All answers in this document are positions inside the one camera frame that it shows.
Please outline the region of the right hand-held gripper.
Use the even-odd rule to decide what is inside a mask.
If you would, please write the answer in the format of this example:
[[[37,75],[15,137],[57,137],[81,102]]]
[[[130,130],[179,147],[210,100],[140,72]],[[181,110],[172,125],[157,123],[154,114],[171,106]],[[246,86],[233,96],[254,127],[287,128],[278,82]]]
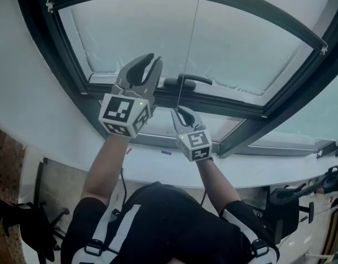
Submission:
[[[171,109],[178,147],[190,162],[201,161],[211,156],[212,141],[209,130],[200,115],[190,108],[178,106]]]

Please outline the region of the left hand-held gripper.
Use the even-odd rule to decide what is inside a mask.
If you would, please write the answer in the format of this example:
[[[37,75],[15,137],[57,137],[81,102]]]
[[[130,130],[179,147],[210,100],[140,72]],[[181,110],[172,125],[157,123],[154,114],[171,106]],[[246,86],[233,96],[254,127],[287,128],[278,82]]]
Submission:
[[[104,95],[99,122],[110,134],[135,138],[152,117],[156,105],[154,91],[160,80],[163,61],[154,60],[145,80],[153,53],[139,56],[120,69],[111,92]]]

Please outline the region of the person's right forearm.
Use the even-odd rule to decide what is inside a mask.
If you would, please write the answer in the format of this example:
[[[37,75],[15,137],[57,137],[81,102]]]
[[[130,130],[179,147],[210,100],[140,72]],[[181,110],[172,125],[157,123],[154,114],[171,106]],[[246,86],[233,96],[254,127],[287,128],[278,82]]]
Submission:
[[[230,203],[240,201],[237,190],[211,159],[196,162],[205,191],[218,215]]]

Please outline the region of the person's left forearm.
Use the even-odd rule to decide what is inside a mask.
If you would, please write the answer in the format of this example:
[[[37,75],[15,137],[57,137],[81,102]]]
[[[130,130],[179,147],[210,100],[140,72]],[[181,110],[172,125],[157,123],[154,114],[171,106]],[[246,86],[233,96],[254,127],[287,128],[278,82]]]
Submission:
[[[109,135],[86,176],[81,198],[95,198],[106,206],[118,182],[130,138]]]

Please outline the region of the dark framed casement window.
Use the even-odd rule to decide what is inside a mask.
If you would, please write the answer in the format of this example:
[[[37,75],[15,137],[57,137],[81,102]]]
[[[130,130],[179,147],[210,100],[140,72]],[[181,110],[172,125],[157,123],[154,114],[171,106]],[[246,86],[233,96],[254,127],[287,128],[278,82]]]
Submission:
[[[92,127],[104,95],[133,59],[162,58],[156,108],[135,144],[173,147],[170,111],[185,106],[205,120],[220,158],[274,153],[253,146],[305,107],[338,75],[338,0],[265,0],[325,41],[325,54],[253,14],[204,0],[93,0],[50,12],[47,0],[18,0],[47,65]],[[192,74],[194,91],[163,87]]]

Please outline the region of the person's black shirt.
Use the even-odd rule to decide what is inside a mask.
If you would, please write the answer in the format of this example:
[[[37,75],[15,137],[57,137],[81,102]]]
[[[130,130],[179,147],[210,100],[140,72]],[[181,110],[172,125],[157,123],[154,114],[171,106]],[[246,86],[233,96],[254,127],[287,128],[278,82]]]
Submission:
[[[133,193],[123,212],[108,223],[102,249],[108,248],[123,217],[134,205],[140,208],[112,264],[167,264],[173,258],[186,264],[246,264],[253,259],[251,244],[238,226],[223,218],[224,210],[274,249],[279,260],[273,239],[244,202],[228,203],[218,217],[183,190],[159,182]],[[71,264],[75,253],[91,242],[106,208],[94,197],[79,201],[62,242],[61,264]]]

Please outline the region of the black mesh office chair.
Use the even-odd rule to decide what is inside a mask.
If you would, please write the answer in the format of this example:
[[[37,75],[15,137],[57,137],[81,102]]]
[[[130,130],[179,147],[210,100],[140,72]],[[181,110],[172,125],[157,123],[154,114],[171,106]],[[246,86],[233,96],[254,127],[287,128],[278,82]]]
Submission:
[[[299,224],[299,214],[307,214],[308,223],[314,218],[314,203],[301,206],[301,197],[315,193],[322,189],[324,193],[338,191],[338,166],[333,166],[311,184],[303,183],[300,186],[284,186],[268,191],[265,209],[261,212],[260,220],[266,225],[274,242],[279,244],[281,239],[296,231]]]

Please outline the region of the black swivel office chair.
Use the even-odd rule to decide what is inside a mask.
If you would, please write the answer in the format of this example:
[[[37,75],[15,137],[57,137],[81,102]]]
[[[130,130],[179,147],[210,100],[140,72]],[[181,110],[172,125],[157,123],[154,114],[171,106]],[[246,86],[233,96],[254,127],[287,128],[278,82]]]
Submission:
[[[57,245],[55,237],[64,239],[56,229],[57,223],[64,215],[69,215],[69,209],[64,208],[52,222],[48,221],[43,208],[45,202],[38,206],[31,202],[9,205],[0,199],[0,221],[6,236],[9,236],[9,228],[18,225],[22,240],[34,251],[40,264],[46,261],[54,261],[54,252],[61,248]]]

